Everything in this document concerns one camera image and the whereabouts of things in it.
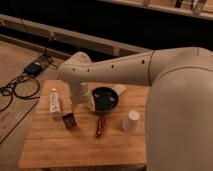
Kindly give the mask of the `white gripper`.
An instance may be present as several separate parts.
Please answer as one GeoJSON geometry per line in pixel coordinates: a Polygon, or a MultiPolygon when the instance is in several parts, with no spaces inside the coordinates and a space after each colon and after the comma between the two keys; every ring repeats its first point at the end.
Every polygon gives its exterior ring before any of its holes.
{"type": "Polygon", "coordinates": [[[69,85],[69,88],[72,111],[75,111],[80,104],[91,107],[92,96],[87,82],[73,83],[69,85]]]}

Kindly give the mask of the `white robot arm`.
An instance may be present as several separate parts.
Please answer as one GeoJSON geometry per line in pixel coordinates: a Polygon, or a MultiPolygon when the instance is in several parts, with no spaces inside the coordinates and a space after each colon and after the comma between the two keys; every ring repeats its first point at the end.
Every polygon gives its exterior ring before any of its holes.
{"type": "Polygon", "coordinates": [[[95,63],[77,52],[58,75],[73,97],[84,82],[148,86],[147,171],[213,171],[213,51],[172,48],[95,63]]]}

